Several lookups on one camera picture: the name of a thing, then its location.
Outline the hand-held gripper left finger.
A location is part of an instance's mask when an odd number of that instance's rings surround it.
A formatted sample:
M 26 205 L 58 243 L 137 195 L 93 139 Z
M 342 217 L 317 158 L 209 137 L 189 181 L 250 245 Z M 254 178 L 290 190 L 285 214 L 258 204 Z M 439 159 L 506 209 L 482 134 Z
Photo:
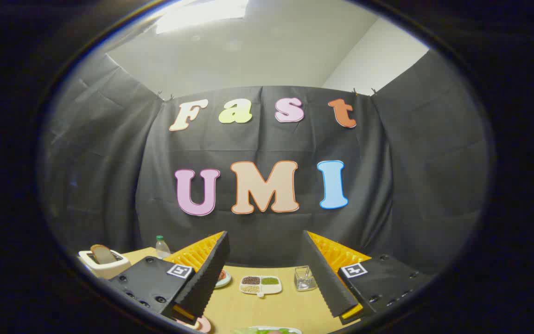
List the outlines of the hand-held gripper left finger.
M 228 232 L 221 231 L 167 258 L 142 258 L 108 286 L 148 312 L 193 325 L 209 303 L 229 252 Z

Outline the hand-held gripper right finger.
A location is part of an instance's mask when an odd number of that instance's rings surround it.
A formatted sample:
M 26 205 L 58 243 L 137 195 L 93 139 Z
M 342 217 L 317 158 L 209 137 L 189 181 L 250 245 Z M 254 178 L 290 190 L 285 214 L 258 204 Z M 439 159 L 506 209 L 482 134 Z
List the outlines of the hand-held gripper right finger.
M 432 280 L 391 255 L 368 256 L 310 231 L 301 234 L 300 257 L 344 325 L 397 308 Z

